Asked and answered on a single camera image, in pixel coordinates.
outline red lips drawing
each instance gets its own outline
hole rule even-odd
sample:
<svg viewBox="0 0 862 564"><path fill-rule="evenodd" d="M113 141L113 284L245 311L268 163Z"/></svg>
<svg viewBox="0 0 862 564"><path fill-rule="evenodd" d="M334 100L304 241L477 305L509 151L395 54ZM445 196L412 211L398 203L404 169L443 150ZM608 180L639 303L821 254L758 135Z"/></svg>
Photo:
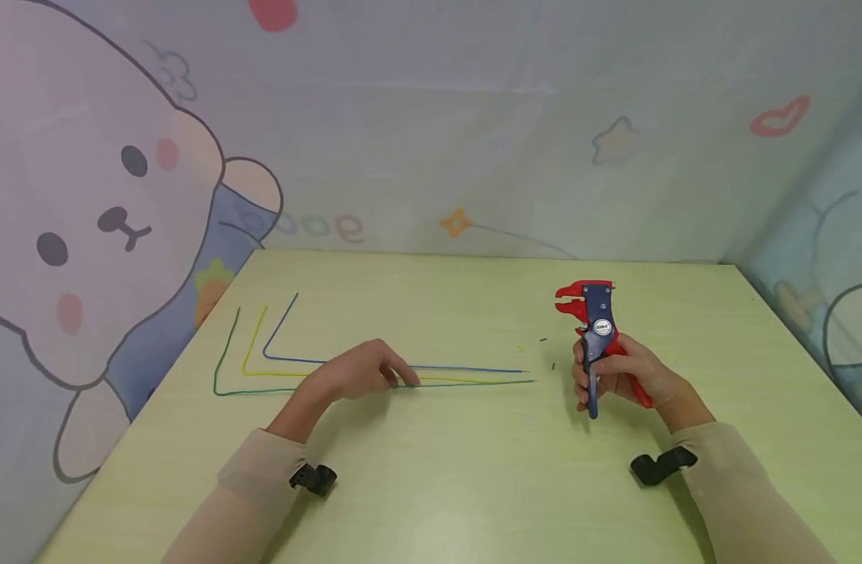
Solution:
<svg viewBox="0 0 862 564"><path fill-rule="evenodd" d="M249 11L259 27L276 34L295 24L299 17L295 0L248 0Z"/></svg>
<svg viewBox="0 0 862 564"><path fill-rule="evenodd" d="M786 107L763 112L751 120L751 132L758 137L783 137L801 123L810 108L810 96L802 94Z"/></svg>

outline beige sleeve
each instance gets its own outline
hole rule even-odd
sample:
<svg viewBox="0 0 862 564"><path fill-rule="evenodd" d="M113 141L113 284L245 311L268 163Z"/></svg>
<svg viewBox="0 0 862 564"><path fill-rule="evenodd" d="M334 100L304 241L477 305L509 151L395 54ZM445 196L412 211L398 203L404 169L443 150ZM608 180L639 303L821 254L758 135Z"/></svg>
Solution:
<svg viewBox="0 0 862 564"><path fill-rule="evenodd" d="M290 511L290 477L306 463L306 445L262 429L218 473L215 489L183 525L163 564L258 564Z"/></svg>
<svg viewBox="0 0 862 564"><path fill-rule="evenodd" d="M707 423L672 438L697 456L682 475L708 525L717 564L835 564L734 427Z"/></svg>

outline black wrist strap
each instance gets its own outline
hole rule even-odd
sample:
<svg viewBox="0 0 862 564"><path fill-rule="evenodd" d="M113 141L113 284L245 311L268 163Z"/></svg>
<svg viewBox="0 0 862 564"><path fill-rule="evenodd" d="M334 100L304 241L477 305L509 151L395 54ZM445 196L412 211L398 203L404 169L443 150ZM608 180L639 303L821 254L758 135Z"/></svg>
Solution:
<svg viewBox="0 0 862 564"><path fill-rule="evenodd" d="M684 446L667 450L656 461L643 454L632 461L632 473L644 486L656 486L682 468L693 467L697 457Z"/></svg>
<svg viewBox="0 0 862 564"><path fill-rule="evenodd" d="M331 491L331 486L337 481L337 474L326 465L318 465L312 468L308 464L302 465L296 473L290 477L290 487L302 486L318 497L325 497Z"/></svg>

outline light green table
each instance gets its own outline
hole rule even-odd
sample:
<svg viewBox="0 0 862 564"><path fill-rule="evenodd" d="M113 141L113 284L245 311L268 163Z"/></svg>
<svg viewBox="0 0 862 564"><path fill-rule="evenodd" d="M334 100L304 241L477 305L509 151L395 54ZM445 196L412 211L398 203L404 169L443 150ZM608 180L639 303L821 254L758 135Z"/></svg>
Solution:
<svg viewBox="0 0 862 564"><path fill-rule="evenodd" d="M538 381L336 405L310 450L338 485L323 501L301 495L276 562L711 560L679 476L641 489L628 473L666 446L656 414L615 398L597 421L574 412L574 323L553 292L581 278L616 281L621 331L740 429L840 562L862 562L862 421L737 269L325 251L249 259L40 562L158 561L230 453L286 399L212 394L237 307L219 389L295 384L242 375L241 362L269 305L249 372L309 368L260 354L297 291L275 355L326 358L382 337L412 363L518 367Z"/></svg>

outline forearm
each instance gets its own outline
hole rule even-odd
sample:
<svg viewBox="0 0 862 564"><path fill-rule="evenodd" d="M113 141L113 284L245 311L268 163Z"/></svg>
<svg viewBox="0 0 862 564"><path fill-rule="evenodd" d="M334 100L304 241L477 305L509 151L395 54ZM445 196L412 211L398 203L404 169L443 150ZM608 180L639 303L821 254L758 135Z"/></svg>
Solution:
<svg viewBox="0 0 862 564"><path fill-rule="evenodd" d="M718 564L835 562L772 486L738 431L715 422L697 393L661 416L673 432L673 446L697 456L683 476L708 527Z"/></svg>
<svg viewBox="0 0 862 564"><path fill-rule="evenodd" d="M290 396L287 405L265 431L277 437L306 443L318 420L338 399L334 390L319 378L309 376Z"/></svg>
<svg viewBox="0 0 862 564"><path fill-rule="evenodd" d="M295 500L290 477L306 463L306 441L334 402L307 378L274 421L256 429L218 474L163 564L257 564Z"/></svg>

